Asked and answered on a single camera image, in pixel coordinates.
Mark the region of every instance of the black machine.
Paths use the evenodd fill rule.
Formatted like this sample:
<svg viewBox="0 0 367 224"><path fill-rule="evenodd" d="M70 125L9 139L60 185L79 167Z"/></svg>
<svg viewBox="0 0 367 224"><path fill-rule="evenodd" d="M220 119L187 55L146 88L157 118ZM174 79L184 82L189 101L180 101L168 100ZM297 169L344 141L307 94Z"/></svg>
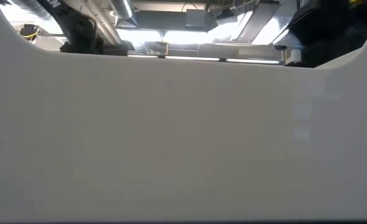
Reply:
<svg viewBox="0 0 367 224"><path fill-rule="evenodd" d="M39 33L39 28L33 24L24 24L23 28L19 30L19 34L30 42L34 42Z"/></svg>
<svg viewBox="0 0 367 224"><path fill-rule="evenodd" d="M56 20L68 42L61 52L79 54L104 54L103 39L97 31L96 21L61 0L37 0L37 2ZM113 55L127 55L126 46L116 46Z"/></svg>
<svg viewBox="0 0 367 224"><path fill-rule="evenodd" d="M310 0L289 24L304 49L302 61L287 66L314 68L363 46L367 0Z"/></svg>

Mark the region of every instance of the ductwork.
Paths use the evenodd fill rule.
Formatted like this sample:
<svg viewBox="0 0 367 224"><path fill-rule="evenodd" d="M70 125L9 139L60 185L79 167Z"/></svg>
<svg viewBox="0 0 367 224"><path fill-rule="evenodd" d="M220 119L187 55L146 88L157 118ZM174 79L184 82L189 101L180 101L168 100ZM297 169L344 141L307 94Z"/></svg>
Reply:
<svg viewBox="0 0 367 224"><path fill-rule="evenodd" d="M151 50L146 42L132 44L137 54L151 54Z"/></svg>
<svg viewBox="0 0 367 224"><path fill-rule="evenodd" d="M81 0L82 6L86 8L88 12L90 12L92 18L96 19L98 23L102 24L103 26L98 26L105 37L112 43L112 44L123 44L123 41L120 39L119 34L114 26L111 26L107 18L105 18L103 12L100 10L98 5L93 0Z"/></svg>
<svg viewBox="0 0 367 224"><path fill-rule="evenodd" d="M62 34L55 19L36 0L10 0L28 14L35 15L41 27L51 34Z"/></svg>
<svg viewBox="0 0 367 224"><path fill-rule="evenodd" d="M138 27L134 14L134 6L130 0L110 0L110 3L113 11L116 13L119 19L125 20Z"/></svg>

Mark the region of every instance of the yellow cable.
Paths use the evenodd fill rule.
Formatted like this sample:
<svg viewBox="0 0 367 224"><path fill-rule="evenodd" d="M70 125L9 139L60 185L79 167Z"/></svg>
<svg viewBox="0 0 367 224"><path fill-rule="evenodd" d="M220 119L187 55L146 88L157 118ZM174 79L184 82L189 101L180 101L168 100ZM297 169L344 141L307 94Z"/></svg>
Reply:
<svg viewBox="0 0 367 224"><path fill-rule="evenodd" d="M37 31L34 34L30 34L30 35L27 35L27 36L23 36L22 35L22 37L24 37L24 38L30 38L30 37L33 37L33 36L37 35L39 32L40 32L40 29L37 29Z"/></svg>
<svg viewBox="0 0 367 224"><path fill-rule="evenodd" d="M350 0L350 4L354 4L354 3L359 3L361 2L362 0Z"/></svg>

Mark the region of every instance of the white surface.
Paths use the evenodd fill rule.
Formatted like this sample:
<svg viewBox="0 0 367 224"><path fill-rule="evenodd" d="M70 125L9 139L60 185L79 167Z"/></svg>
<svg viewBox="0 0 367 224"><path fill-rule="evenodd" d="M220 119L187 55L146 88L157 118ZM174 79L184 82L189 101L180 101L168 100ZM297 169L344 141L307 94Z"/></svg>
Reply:
<svg viewBox="0 0 367 224"><path fill-rule="evenodd" d="M367 219L367 43L284 68L46 52L0 12L0 222Z"/></svg>
<svg viewBox="0 0 367 224"><path fill-rule="evenodd" d="M286 60L286 64L292 63L292 62L301 62L301 50L300 49L293 49L291 50L291 56Z"/></svg>

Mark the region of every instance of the ceiling light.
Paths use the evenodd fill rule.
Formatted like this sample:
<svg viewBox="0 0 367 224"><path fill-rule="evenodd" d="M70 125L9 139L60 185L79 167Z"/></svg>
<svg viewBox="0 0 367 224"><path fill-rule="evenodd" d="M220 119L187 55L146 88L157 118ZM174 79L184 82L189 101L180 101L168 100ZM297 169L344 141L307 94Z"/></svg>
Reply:
<svg viewBox="0 0 367 224"><path fill-rule="evenodd" d="M179 60L202 60L217 62L219 58L208 58L208 57L181 57L181 56L165 56L167 59L179 59Z"/></svg>
<svg viewBox="0 0 367 224"><path fill-rule="evenodd" d="M156 55L127 55L128 57L157 58Z"/></svg>
<svg viewBox="0 0 367 224"><path fill-rule="evenodd" d="M122 40L130 41L132 44L143 42L161 41L161 35L156 30L125 30L118 29L117 32Z"/></svg>
<svg viewBox="0 0 367 224"><path fill-rule="evenodd" d="M204 44L211 42L206 32L168 31L164 41L169 44Z"/></svg>
<svg viewBox="0 0 367 224"><path fill-rule="evenodd" d="M237 63L261 63L261 64L268 64L268 65L279 65L280 61L277 60L257 60L257 59L235 59L229 58L226 59L227 62L237 62Z"/></svg>

